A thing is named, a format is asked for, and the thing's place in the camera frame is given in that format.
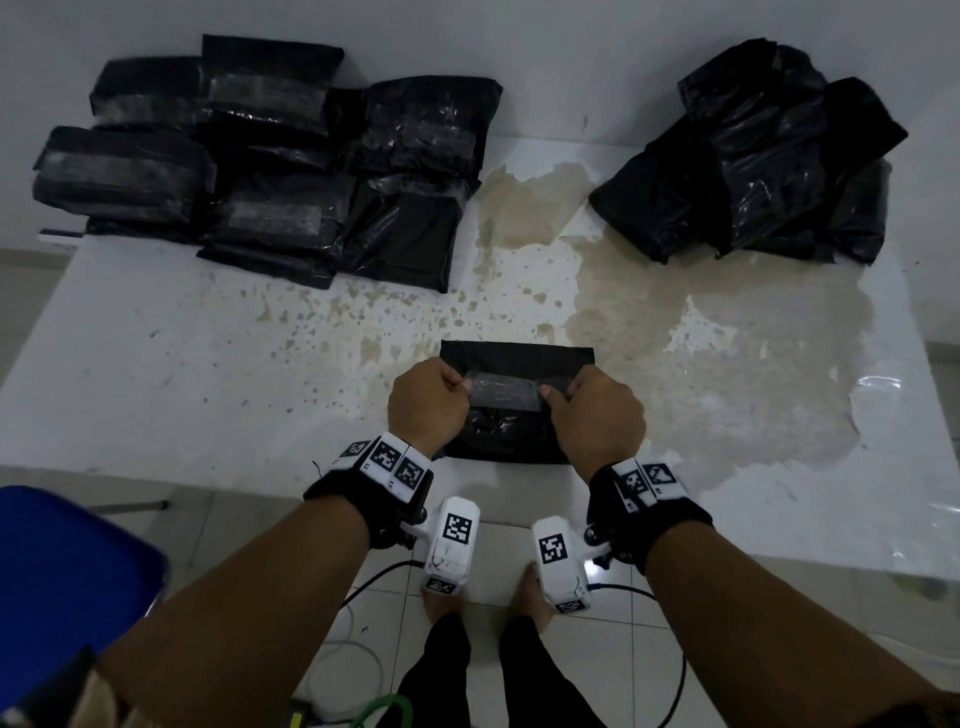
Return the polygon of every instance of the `green cable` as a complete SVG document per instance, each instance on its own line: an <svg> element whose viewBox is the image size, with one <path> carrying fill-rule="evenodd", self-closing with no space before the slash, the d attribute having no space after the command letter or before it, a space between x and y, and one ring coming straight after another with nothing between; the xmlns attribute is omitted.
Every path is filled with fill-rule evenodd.
<svg viewBox="0 0 960 728"><path fill-rule="evenodd" d="M373 715L373 713L381 708L390 708L393 705L400 706L400 710L403 711L400 728L413 728L414 707L411 705L409 698L404 695L398 695L395 692L382 695L368 703L367 707L360 711L360 715L350 722L350 728L363 728L363 721Z"/></svg>

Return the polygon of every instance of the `white table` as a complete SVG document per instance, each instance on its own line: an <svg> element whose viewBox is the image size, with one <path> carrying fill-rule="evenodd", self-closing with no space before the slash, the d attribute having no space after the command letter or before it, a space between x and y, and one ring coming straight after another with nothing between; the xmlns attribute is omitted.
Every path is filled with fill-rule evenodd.
<svg viewBox="0 0 960 728"><path fill-rule="evenodd" d="M442 339L592 345L739 546L960 578L960 476L896 241L865 270L649 263L581 206L635 152L492 138L487 173L530 181L496 172L470 202L447 295L86 238L0 390L0 463L296 496ZM582 524L588 500L567 467L447 459L428 504L453 493L518 525Z"/></svg>

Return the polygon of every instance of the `person's left hand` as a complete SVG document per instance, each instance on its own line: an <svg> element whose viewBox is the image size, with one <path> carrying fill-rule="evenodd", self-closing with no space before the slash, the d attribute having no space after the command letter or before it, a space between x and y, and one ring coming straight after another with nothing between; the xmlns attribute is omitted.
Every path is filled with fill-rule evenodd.
<svg viewBox="0 0 960 728"><path fill-rule="evenodd" d="M394 380L387 423L394 435L433 457L457 436L470 409L470 382L435 356Z"/></svg>

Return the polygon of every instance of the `stack of packages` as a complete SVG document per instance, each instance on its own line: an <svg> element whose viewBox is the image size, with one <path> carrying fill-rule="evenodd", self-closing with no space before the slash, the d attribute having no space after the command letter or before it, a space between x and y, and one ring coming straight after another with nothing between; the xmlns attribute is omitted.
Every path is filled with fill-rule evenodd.
<svg viewBox="0 0 960 728"><path fill-rule="evenodd" d="M907 133L874 91L828 84L802 51L748 40L678 84L685 116L589 197L650 259L706 242L874 262L890 165Z"/></svg>
<svg viewBox="0 0 960 728"><path fill-rule="evenodd" d="M91 234L328 288L336 272L443 293L502 88L417 77L332 87L344 51L204 36L201 58L110 61L92 130L58 127L34 198Z"/></svg>

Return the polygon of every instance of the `blue object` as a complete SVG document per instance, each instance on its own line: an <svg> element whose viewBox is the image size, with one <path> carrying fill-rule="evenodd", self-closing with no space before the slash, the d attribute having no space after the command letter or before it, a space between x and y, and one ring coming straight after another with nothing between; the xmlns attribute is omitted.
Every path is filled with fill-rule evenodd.
<svg viewBox="0 0 960 728"><path fill-rule="evenodd" d="M0 712L130 629L166 573L162 553L69 500L0 488Z"/></svg>

